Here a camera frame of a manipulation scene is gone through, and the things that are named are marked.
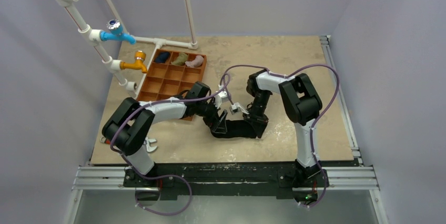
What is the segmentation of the black underwear white waistband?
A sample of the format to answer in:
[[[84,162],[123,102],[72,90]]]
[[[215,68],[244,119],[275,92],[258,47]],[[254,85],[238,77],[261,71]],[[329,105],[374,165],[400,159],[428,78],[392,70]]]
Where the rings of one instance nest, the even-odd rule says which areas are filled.
[[[226,120],[226,133],[211,132],[215,138],[257,138],[257,134],[253,127],[244,120]]]

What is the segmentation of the orange compartment tray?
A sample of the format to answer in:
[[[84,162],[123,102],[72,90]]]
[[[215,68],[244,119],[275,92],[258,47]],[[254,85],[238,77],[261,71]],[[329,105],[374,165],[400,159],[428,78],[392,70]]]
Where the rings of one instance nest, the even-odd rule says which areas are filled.
[[[154,59],[160,52],[170,52],[170,58],[164,64],[154,63]],[[196,55],[204,57],[203,64],[198,68],[190,68],[186,65],[175,66],[171,62],[180,51],[157,49],[148,66],[148,72],[138,89],[138,101],[157,101],[177,95],[184,90],[190,90],[197,81],[202,81],[206,69],[207,56],[184,52],[188,54],[188,60],[193,60]]]

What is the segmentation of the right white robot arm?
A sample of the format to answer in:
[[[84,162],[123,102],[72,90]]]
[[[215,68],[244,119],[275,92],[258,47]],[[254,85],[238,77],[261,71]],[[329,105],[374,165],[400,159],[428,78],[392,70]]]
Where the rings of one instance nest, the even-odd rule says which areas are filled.
[[[247,80],[246,91],[254,100],[243,115],[260,138],[268,124],[265,115],[267,103],[273,93],[281,96],[288,119],[294,123],[297,136],[296,181],[307,186],[320,172],[319,157],[311,140],[310,126],[316,121],[322,109],[322,101],[307,74],[281,78],[261,70],[251,74]]]

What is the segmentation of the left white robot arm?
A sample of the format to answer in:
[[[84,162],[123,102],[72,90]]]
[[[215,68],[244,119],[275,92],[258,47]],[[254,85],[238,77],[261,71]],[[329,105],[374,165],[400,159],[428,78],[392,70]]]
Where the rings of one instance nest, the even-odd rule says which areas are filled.
[[[224,91],[223,85],[208,95],[209,86],[195,82],[185,97],[178,94],[163,100],[139,102],[125,98],[102,128],[102,136],[110,141],[110,148],[121,155],[137,172],[136,179],[145,187],[157,179],[155,162],[144,147],[152,125],[173,119],[198,115],[211,119],[218,117],[218,107],[212,98]]]

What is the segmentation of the rolled pink underwear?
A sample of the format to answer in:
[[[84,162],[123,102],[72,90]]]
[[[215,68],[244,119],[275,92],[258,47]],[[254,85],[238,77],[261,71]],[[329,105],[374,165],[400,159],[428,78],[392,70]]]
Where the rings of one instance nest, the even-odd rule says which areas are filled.
[[[190,68],[198,68],[204,62],[204,57],[201,55],[196,55],[193,60],[189,60],[185,62],[185,65]]]

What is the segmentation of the rolled olive green underwear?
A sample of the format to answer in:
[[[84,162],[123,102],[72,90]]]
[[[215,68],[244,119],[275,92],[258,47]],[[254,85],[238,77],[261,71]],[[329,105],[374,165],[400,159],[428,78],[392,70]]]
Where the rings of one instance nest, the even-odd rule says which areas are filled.
[[[184,52],[179,52],[178,56],[171,62],[172,65],[175,66],[183,66],[188,60],[188,54]]]

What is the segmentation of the rolled navy blue underwear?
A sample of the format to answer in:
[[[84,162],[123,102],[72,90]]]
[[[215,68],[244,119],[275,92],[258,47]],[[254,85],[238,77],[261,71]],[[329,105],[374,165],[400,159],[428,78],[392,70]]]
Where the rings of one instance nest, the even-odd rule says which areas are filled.
[[[170,58],[170,52],[160,52],[154,59],[154,63],[164,64]]]

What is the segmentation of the orange plastic faucet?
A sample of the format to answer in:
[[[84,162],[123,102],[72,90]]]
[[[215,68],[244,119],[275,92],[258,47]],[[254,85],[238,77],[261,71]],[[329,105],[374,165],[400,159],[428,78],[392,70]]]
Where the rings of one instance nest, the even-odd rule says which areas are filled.
[[[120,62],[120,69],[140,70],[143,74],[147,73],[147,67],[144,64],[146,59],[146,53],[142,50],[138,50],[134,54],[135,61],[133,63]]]

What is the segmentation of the blue plastic faucet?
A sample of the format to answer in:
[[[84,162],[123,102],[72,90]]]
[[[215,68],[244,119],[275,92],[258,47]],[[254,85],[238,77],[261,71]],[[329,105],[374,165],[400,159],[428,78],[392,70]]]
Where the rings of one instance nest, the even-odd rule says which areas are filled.
[[[136,39],[129,33],[124,31],[123,25],[117,19],[110,20],[106,25],[108,32],[100,32],[100,40],[105,42],[108,40],[126,41],[132,45],[136,44]]]

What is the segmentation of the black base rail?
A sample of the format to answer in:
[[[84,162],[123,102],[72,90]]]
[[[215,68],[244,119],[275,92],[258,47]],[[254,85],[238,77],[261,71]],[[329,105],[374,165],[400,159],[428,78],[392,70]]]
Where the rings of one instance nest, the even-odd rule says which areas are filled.
[[[155,164],[145,178],[126,169],[124,187],[155,189],[161,200],[178,196],[257,196],[312,203],[329,186],[326,170],[296,161]]]

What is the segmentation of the red handled adjustable wrench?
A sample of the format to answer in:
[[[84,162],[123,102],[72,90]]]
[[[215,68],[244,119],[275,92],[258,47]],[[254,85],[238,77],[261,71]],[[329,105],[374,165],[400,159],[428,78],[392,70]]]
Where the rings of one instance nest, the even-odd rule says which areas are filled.
[[[100,139],[99,139],[99,141],[102,143],[102,144],[110,144],[110,140],[109,139],[107,139],[107,138],[105,138],[105,137],[100,137]],[[148,138],[148,137],[146,137],[145,138],[145,141],[144,141],[144,146],[146,147],[146,151],[148,152],[148,153],[152,153],[152,152],[154,152],[157,148],[158,148],[158,146],[156,145],[156,143],[157,143],[157,140],[155,139],[155,138]]]

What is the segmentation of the aluminium frame rails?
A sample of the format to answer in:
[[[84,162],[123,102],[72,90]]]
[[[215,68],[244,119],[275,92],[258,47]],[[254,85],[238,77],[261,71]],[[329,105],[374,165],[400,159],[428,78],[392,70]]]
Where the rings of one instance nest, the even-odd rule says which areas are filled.
[[[350,138],[354,162],[325,161],[322,163],[322,170],[324,169],[327,172],[329,186],[323,189],[317,200],[321,199],[323,193],[328,190],[367,191],[370,194],[374,215],[378,223],[386,223],[387,219],[380,202],[379,185],[375,170],[371,166],[366,167],[363,165],[344,98],[339,97],[339,100],[343,111],[344,123]],[[136,194],[157,194],[155,189],[137,190],[124,187],[123,182],[126,169],[129,169],[129,167],[122,165],[79,167],[72,188],[72,203],[69,206],[64,222],[75,222],[83,193],[90,190],[120,190],[132,191]],[[302,202],[297,203],[298,206],[303,206]]]

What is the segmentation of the white pvc pipe frame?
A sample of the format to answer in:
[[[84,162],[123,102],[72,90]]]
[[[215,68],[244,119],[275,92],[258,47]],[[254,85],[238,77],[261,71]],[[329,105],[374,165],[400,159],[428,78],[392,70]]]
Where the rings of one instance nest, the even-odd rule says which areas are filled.
[[[138,89],[140,87],[140,84],[136,82],[131,82],[127,78],[125,78],[122,74],[122,69],[120,69],[120,60],[113,59],[104,49],[102,43],[103,41],[100,40],[100,32],[103,30],[100,29],[93,29],[86,23],[80,12],[75,6],[75,3],[77,3],[79,0],[55,0],[59,6],[61,6],[66,13],[70,16],[71,20],[75,23],[77,30],[79,34],[83,36],[86,42],[90,44],[90,46],[96,51],[96,53],[99,55],[99,57],[102,60],[103,65],[106,67],[106,69],[113,74],[113,76],[117,79],[119,86],[124,88],[126,92],[133,98],[135,98],[138,94]],[[139,37],[139,36],[133,36],[137,42],[144,42],[144,43],[151,43],[155,45],[154,52],[157,49],[160,49],[164,46],[173,46],[173,47],[181,47],[181,48],[188,48],[196,50],[198,48],[198,41],[196,37],[195,27],[194,27],[194,20],[192,16],[192,7],[190,0],[184,0],[185,2],[185,9],[187,13],[188,18],[188,26],[190,30],[190,42],[178,42],[174,40],[166,40],[163,38],[149,38],[149,37]],[[110,10],[113,13],[114,19],[117,19],[120,21],[120,23],[124,27],[124,31],[128,33],[125,25],[120,20],[120,16],[117,12],[117,9],[115,8],[114,4],[112,3],[112,0],[106,0],[107,6],[110,8]]]

